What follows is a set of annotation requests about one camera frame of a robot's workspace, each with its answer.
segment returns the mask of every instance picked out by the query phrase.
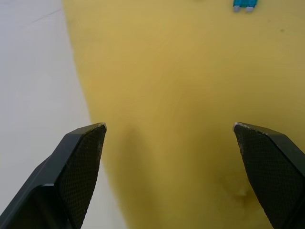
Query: textured gripper pad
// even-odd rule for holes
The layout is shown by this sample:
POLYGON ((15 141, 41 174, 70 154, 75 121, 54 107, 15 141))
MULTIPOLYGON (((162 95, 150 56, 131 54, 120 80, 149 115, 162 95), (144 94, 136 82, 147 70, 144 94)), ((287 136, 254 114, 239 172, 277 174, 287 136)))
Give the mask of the textured gripper pad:
POLYGON ((82 226, 95 188, 104 137, 104 125, 86 133, 59 178, 58 191, 75 229, 82 226))
POLYGON ((234 132, 250 184, 275 229, 285 224, 303 192, 303 179, 262 132, 239 124, 234 132))

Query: yellow cloth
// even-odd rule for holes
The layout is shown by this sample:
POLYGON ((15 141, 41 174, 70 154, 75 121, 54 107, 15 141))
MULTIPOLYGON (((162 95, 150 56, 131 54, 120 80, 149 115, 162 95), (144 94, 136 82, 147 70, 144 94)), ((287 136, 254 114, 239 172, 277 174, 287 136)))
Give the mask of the yellow cloth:
POLYGON ((102 160, 130 229, 270 229, 232 132, 305 149, 303 0, 64 0, 102 160))

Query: white background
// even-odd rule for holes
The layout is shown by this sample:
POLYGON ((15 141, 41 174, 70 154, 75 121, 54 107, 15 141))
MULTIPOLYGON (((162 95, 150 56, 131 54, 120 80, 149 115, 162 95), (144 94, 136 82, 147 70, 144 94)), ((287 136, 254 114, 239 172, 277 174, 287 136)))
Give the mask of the white background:
MULTIPOLYGON (((89 124, 61 1, 0 0, 0 213, 62 137, 89 124)), ((95 228, 126 228, 102 165, 82 227, 95 228)))

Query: yellow fabric surface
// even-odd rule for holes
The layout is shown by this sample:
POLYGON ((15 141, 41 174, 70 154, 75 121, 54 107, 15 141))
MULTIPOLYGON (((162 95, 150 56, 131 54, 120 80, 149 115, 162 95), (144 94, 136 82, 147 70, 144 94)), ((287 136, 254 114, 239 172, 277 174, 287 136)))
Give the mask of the yellow fabric surface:
POLYGON ((64 0, 92 122, 131 229, 270 229, 234 122, 305 149, 303 0, 64 0))

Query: blue object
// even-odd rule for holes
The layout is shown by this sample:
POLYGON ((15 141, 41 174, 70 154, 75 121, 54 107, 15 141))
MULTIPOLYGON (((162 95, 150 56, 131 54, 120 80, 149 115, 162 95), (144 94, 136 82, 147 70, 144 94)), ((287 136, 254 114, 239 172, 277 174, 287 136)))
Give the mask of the blue object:
POLYGON ((238 12, 241 7, 246 8, 246 12, 252 12, 257 4, 257 0, 234 0, 233 10, 238 12))

